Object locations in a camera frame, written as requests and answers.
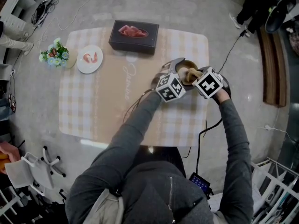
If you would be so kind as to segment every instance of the black box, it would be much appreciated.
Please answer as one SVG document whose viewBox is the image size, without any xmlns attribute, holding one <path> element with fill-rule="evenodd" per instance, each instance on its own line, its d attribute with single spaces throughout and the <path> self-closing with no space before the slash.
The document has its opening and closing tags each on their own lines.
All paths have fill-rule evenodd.
<svg viewBox="0 0 299 224">
<path fill-rule="evenodd" d="M 145 30 L 148 33 L 148 36 L 141 38 L 124 36 L 118 30 L 125 25 L 134 26 L 136 28 Z M 109 44 L 114 50 L 154 54 L 156 49 L 158 30 L 158 24 L 137 21 L 115 21 L 110 35 Z"/>
</svg>

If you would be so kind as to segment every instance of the black pants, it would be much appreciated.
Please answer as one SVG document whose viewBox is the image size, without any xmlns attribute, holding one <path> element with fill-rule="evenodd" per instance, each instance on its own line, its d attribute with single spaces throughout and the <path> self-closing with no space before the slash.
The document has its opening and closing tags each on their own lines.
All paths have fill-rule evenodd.
<svg viewBox="0 0 299 224">
<path fill-rule="evenodd" d="M 237 16 L 237 22 L 242 25 L 252 17 L 248 31 L 254 33 L 267 21 L 272 4 L 272 0 L 245 0 L 243 9 Z"/>
<path fill-rule="evenodd" d="M 153 147 L 153 149 L 154 152 L 151 153 L 148 146 L 141 145 L 130 170 L 145 162 L 168 161 L 176 166 L 182 172 L 184 177 L 186 177 L 183 161 L 177 147 Z"/>
</svg>

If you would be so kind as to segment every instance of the jacket zipper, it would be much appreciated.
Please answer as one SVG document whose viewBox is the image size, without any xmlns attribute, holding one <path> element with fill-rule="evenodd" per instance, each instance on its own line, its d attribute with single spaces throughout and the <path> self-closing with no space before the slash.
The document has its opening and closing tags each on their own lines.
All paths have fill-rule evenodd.
<svg viewBox="0 0 299 224">
<path fill-rule="evenodd" d="M 168 204 L 168 208 L 169 210 L 172 212 L 172 209 L 171 209 L 171 202 L 172 202 L 172 193 L 173 193 L 173 186 L 172 186 L 172 177 L 169 177 L 170 178 L 170 192 L 169 192 L 169 204 Z"/>
</svg>

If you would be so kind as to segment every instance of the white plate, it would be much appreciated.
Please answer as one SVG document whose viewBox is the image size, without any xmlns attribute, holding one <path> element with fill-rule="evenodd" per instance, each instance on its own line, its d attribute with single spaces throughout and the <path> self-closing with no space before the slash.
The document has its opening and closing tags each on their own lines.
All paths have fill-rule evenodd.
<svg viewBox="0 0 299 224">
<path fill-rule="evenodd" d="M 77 56 L 77 67 L 84 74 L 95 72 L 102 64 L 103 52 L 100 47 L 89 45 L 81 49 Z"/>
</svg>

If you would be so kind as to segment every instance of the white sneaker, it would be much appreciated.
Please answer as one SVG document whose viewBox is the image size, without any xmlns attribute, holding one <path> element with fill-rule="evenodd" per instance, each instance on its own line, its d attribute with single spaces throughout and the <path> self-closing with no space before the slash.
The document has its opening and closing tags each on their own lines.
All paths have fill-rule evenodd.
<svg viewBox="0 0 299 224">
<path fill-rule="evenodd" d="M 29 52 L 32 50 L 33 46 L 34 46 L 34 44 L 31 43 L 31 44 L 30 44 L 30 48 L 29 48 L 29 50 L 27 50 L 27 51 L 24 52 L 24 55 L 25 55 L 25 56 L 27 56 L 27 55 L 29 54 Z"/>
<path fill-rule="evenodd" d="M 229 13 L 229 17 L 234 22 L 235 27 L 238 28 L 238 29 L 240 29 L 241 28 L 241 24 L 239 24 L 237 22 L 237 19 L 235 17 L 233 17 L 231 13 Z"/>
<path fill-rule="evenodd" d="M 247 28 L 248 28 L 248 26 L 247 25 L 245 25 L 245 30 L 246 30 L 246 33 L 245 33 L 245 36 L 247 36 L 247 37 L 250 37 L 250 32 L 249 31 L 247 31 Z"/>
</svg>

